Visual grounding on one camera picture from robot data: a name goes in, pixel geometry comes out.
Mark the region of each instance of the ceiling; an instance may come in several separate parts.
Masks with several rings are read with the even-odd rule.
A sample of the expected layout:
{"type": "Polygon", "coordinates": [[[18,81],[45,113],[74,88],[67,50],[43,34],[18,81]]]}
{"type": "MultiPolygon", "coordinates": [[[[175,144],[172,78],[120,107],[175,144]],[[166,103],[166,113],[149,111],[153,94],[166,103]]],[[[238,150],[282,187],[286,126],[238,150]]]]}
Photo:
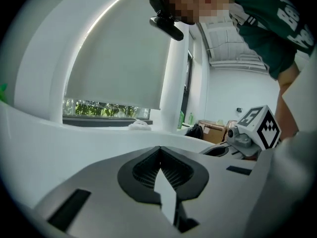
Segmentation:
{"type": "MultiPolygon", "coordinates": [[[[256,52],[250,50],[237,33],[228,11],[223,11],[222,16],[210,17],[207,22],[200,25],[206,37],[210,64],[213,68],[250,70],[267,74],[256,52]]],[[[303,52],[296,54],[295,62],[300,70],[308,59],[308,55],[303,52]]]]}

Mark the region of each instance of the black and white marker cube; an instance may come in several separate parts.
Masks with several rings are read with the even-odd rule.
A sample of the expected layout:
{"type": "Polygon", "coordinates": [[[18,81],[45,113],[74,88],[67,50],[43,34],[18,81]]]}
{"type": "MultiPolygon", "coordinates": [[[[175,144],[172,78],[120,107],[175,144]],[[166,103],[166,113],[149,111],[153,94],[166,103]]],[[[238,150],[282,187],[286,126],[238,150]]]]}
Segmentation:
{"type": "Polygon", "coordinates": [[[247,134],[262,150],[274,148],[281,135],[268,106],[251,108],[236,124],[240,134],[247,134]]]}

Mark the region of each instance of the black bag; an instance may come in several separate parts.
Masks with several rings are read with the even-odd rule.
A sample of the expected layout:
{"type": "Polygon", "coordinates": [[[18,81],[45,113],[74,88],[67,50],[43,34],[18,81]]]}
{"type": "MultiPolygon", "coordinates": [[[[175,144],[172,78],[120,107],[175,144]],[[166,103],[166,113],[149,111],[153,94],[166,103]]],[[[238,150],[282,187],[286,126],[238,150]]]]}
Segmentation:
{"type": "Polygon", "coordinates": [[[187,133],[185,134],[185,136],[194,137],[198,139],[203,139],[203,135],[203,128],[198,124],[195,124],[193,127],[189,128],[187,133]]]}

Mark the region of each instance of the white pillar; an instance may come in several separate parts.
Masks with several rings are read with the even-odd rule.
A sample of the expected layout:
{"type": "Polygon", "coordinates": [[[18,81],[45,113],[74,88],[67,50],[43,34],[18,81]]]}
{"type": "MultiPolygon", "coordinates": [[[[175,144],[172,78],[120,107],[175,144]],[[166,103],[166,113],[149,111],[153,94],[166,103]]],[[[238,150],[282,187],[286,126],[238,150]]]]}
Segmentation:
{"type": "Polygon", "coordinates": [[[165,78],[160,102],[160,115],[163,130],[176,132],[187,70],[188,25],[175,24],[184,33],[182,41],[171,40],[166,64],[165,78]]]}

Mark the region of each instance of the black slot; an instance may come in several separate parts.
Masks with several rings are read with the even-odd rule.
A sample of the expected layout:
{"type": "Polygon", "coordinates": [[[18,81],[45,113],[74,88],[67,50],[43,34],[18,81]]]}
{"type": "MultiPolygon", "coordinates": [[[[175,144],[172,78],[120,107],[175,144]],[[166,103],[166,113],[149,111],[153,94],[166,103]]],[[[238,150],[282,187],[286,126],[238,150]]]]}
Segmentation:
{"type": "Polygon", "coordinates": [[[235,173],[239,173],[239,174],[242,174],[242,175],[246,175],[246,176],[249,176],[251,174],[251,172],[252,172],[251,169],[244,169],[244,168],[235,167],[235,166],[230,166],[226,170],[229,170],[229,171],[232,171],[232,172],[235,172],[235,173]]]}
{"type": "Polygon", "coordinates": [[[48,223],[65,232],[83,207],[91,192],[77,189],[48,219],[48,223]]]}
{"type": "Polygon", "coordinates": [[[222,157],[223,155],[226,155],[228,151],[229,151],[228,147],[219,146],[219,147],[212,148],[210,151],[205,153],[205,155],[214,156],[214,157],[222,157]]]}

